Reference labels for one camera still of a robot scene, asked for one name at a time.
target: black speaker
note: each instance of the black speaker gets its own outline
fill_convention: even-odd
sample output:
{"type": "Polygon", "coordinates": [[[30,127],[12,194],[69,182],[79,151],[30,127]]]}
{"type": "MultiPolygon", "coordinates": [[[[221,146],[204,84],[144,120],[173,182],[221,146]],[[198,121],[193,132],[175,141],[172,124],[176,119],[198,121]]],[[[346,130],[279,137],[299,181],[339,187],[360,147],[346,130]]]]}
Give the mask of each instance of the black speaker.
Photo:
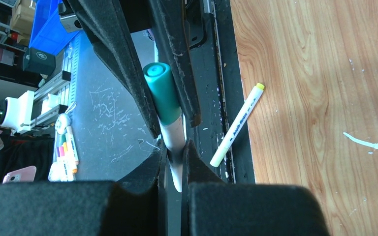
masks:
{"type": "Polygon", "coordinates": [[[56,56],[28,48],[22,61],[22,70],[43,75],[51,75],[56,68],[56,56]]]}

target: scratched gray surface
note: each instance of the scratched gray surface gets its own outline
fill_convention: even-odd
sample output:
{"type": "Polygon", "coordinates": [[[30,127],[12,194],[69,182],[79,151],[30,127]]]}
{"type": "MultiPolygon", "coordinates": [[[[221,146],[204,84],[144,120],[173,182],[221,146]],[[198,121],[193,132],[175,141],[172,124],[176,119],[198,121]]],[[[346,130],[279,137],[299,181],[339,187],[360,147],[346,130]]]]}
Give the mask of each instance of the scratched gray surface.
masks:
{"type": "MultiPolygon", "coordinates": [[[[154,62],[154,43],[131,35],[142,66],[154,62]]],[[[77,180],[119,180],[151,153],[151,137],[132,96],[81,39],[77,107],[72,113],[80,164],[77,180]]]]}

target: phone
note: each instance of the phone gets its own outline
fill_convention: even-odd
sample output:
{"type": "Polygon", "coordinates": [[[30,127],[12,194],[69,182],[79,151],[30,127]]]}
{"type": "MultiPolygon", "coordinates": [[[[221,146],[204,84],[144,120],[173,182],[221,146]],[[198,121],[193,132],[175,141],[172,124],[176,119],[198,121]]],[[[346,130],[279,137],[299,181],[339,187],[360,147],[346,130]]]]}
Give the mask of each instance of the phone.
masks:
{"type": "Polygon", "coordinates": [[[2,183],[33,182],[35,172],[37,172],[37,167],[35,166],[28,166],[17,171],[12,171],[5,175],[2,183]]]}

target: yellow marker tip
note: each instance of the yellow marker tip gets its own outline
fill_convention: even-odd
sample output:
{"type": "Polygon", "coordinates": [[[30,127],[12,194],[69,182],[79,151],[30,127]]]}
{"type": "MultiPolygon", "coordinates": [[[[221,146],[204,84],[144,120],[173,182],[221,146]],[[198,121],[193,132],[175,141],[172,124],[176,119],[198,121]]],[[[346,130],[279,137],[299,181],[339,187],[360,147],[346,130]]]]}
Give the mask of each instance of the yellow marker tip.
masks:
{"type": "Polygon", "coordinates": [[[261,89],[261,90],[264,91],[264,85],[263,85],[263,84],[261,84],[261,83],[257,83],[256,87],[257,87],[258,89],[261,89]]]}

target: wood grain surface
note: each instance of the wood grain surface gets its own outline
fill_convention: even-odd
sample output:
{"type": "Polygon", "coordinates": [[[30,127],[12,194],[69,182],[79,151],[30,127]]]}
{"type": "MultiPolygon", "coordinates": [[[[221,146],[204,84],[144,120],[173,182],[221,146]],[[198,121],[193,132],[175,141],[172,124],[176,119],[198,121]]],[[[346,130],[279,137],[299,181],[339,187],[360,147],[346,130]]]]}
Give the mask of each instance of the wood grain surface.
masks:
{"type": "Polygon", "coordinates": [[[317,197],[333,235],[378,235],[378,0],[232,0],[257,183],[317,197]]]}

